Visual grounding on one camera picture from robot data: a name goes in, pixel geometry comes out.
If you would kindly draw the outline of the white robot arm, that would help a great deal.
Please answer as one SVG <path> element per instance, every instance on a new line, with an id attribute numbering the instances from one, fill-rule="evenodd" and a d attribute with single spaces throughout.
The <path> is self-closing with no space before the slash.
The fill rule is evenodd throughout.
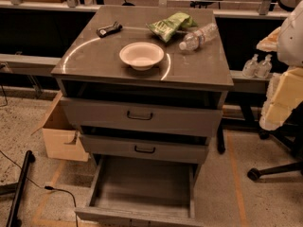
<path id="1" fill-rule="evenodd" d="M 289 66 L 283 74 L 272 75 L 261 110 L 259 125 L 267 131 L 274 131 L 303 102 L 303 1 L 282 26 L 257 44 L 257 49 L 275 51 L 277 59 Z"/>

